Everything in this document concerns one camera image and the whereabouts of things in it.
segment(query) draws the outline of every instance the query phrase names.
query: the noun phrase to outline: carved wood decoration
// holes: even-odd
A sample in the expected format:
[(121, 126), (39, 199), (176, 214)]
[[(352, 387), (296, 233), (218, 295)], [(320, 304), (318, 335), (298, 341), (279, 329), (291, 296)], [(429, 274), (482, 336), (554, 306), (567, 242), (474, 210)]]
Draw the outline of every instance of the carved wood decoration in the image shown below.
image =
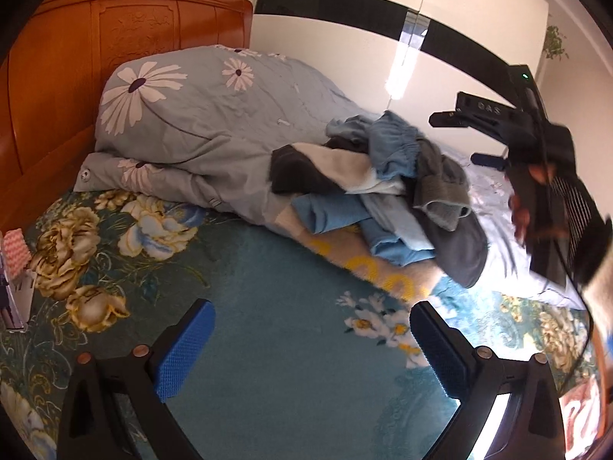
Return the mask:
[(251, 16), (247, 0), (45, 0), (0, 67), (0, 230), (28, 227), (74, 183), (116, 67), (247, 47)]

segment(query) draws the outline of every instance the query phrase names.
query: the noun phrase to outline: headboard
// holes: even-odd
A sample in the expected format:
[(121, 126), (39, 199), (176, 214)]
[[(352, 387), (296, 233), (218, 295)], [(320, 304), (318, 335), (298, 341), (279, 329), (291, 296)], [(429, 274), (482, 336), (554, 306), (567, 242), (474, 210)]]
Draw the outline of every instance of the headboard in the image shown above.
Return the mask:
[(247, 47), (251, 18), (247, 0), (45, 0), (0, 67), (0, 230), (27, 227), (74, 183), (117, 66)]

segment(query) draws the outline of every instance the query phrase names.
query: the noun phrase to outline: screw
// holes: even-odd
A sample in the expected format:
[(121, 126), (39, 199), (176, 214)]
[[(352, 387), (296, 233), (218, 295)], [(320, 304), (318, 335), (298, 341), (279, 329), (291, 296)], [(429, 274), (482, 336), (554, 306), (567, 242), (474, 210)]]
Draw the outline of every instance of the screw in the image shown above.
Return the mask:
[(90, 361), (91, 361), (90, 353), (81, 353), (79, 356), (77, 356), (77, 362), (80, 365), (85, 365), (86, 363), (89, 363)]
[(136, 358), (142, 358), (143, 356), (147, 356), (149, 354), (149, 346), (146, 346), (145, 344), (136, 346), (132, 350), (132, 354), (136, 356)]
[(483, 359), (490, 359), (493, 355), (492, 350), (487, 346), (479, 346), (477, 348), (477, 354)]

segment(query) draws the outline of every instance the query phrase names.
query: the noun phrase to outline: purple flower center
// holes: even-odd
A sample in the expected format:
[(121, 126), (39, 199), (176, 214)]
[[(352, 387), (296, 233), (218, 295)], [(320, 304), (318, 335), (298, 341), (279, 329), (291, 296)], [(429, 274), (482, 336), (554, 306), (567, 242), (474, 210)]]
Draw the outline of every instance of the purple flower center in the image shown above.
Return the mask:
[(134, 93), (137, 89), (143, 86), (146, 82), (147, 80), (145, 78), (137, 79), (130, 85), (130, 88), (128, 88), (128, 93)]

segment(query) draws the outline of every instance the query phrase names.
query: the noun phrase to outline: copper bolt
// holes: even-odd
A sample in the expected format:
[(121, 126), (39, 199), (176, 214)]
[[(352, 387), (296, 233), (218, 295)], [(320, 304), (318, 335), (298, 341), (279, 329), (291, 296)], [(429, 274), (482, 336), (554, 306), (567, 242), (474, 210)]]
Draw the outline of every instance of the copper bolt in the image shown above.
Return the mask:
[(136, 358), (142, 358), (143, 356), (147, 356), (149, 354), (149, 346), (145, 344), (140, 344), (132, 350), (132, 354), (136, 356)]
[(91, 361), (90, 353), (81, 353), (80, 355), (77, 356), (77, 363), (79, 363), (80, 365), (85, 365), (86, 363), (89, 363), (90, 361)]

